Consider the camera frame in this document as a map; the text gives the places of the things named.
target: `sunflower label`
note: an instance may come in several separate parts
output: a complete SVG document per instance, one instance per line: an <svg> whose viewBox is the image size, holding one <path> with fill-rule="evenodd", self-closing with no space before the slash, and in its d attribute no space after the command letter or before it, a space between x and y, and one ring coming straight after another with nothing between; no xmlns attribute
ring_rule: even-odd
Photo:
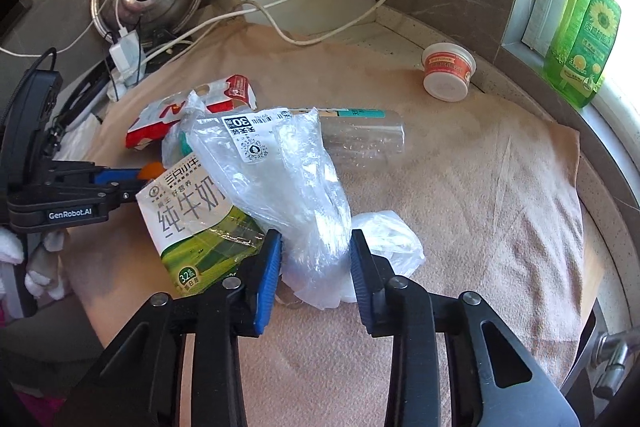
<svg viewBox="0 0 640 427"><path fill-rule="evenodd" d="M598 84L618 34L620 6L614 0L590 0L574 46L560 76L582 95Z"/></svg>

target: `green dish soap bottle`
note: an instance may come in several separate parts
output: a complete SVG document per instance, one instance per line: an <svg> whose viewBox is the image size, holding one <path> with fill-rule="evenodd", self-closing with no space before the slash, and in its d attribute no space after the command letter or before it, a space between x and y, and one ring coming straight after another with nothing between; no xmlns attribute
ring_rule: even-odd
<svg viewBox="0 0 640 427"><path fill-rule="evenodd" d="M584 107L604 81L621 15L614 0L566 0L545 57L544 75L574 107Z"/></svg>

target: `faucet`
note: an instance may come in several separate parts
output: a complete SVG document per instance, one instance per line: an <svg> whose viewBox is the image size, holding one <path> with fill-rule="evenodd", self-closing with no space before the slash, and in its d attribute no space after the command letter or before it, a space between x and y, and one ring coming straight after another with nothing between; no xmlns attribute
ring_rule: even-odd
<svg viewBox="0 0 640 427"><path fill-rule="evenodd" d="M591 365L595 368L607 362L607 367L593 388L595 396L604 400L613 398L625 375L626 357L636 351L640 351L640 327L600 336L591 354Z"/></svg>

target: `clear plastic bag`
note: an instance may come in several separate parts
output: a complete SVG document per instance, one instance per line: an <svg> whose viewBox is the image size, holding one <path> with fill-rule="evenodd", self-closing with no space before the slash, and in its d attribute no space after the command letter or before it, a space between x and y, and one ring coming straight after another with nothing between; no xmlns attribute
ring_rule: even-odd
<svg viewBox="0 0 640 427"><path fill-rule="evenodd" d="M233 138L237 129L228 117L241 123L242 115L246 134ZM255 133L246 131L250 123ZM235 206L263 230L282 234L284 283L318 309L337 307L350 270L351 211L322 146L318 112L290 116L284 108L255 114L240 108L201 115L187 141Z"/></svg>
<svg viewBox="0 0 640 427"><path fill-rule="evenodd" d="M351 219L351 226L362 230L371 253L386 257L396 275L409 277L424 263L420 239L392 210L358 214ZM356 301L351 273L344 280L342 301Z"/></svg>
<svg viewBox="0 0 640 427"><path fill-rule="evenodd" d="M170 169L187 156L188 151L184 149L184 130L191 127L193 120L209 112L194 90L189 93L182 111L184 112L182 119L175 123L162 138L162 165L165 169Z"/></svg>

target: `metal screw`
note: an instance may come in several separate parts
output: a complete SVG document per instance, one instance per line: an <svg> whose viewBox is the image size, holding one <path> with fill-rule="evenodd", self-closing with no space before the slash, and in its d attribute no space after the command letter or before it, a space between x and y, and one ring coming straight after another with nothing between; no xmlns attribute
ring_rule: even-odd
<svg viewBox="0 0 640 427"><path fill-rule="evenodd" d="M235 290L236 288L239 288L241 284L242 284L242 281L239 280L238 277L227 277L222 282L222 285L227 290Z"/></svg>
<svg viewBox="0 0 640 427"><path fill-rule="evenodd" d="M167 304L167 302L169 302L169 295L162 292L154 293L153 295L151 295L149 302L151 302L152 306L164 306L165 304Z"/></svg>
<svg viewBox="0 0 640 427"><path fill-rule="evenodd" d="M395 288L397 290L403 290L407 286L409 286L409 283L406 281L404 277L396 275L395 277L391 277L391 279L389 279L389 285L391 286L391 288Z"/></svg>
<svg viewBox="0 0 640 427"><path fill-rule="evenodd" d="M478 306L482 302L482 297L476 292L464 292L462 294L462 300L471 306Z"/></svg>

